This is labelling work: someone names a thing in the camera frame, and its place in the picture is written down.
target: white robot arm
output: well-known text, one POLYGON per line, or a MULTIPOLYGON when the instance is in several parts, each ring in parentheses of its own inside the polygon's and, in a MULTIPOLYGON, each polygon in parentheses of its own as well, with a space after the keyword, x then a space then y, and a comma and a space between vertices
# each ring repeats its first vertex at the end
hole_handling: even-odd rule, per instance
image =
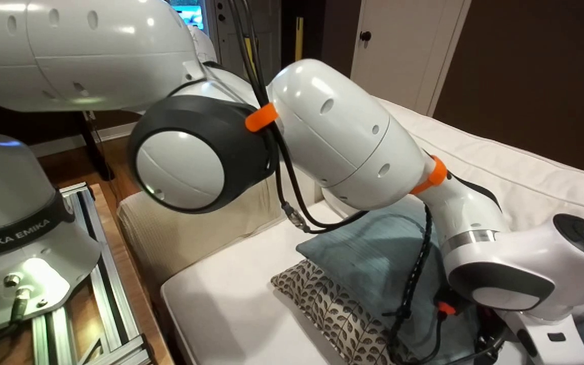
MULTIPOLYGON (((541 227, 509 231, 491 193, 456 178, 385 107, 318 61, 286 67, 268 93, 298 168, 363 211, 414 193, 432 211, 448 284, 460 296, 495 308, 537 363, 584 363, 584 345, 570 316, 584 304, 584 276, 578 276, 584 272, 584 219, 554 215, 541 227)), ((187 103, 162 101, 146 112, 144 126, 132 136, 136 174, 168 207, 191 213, 219 209, 272 172, 266 160, 251 158, 268 148, 231 150, 247 146, 249 132, 233 130, 235 140, 223 144, 209 136, 225 126, 199 120, 207 112, 223 120, 217 124, 241 126, 249 112, 227 118, 217 114, 223 105, 201 110, 187 103), (187 114, 211 134, 189 128, 187 114)))

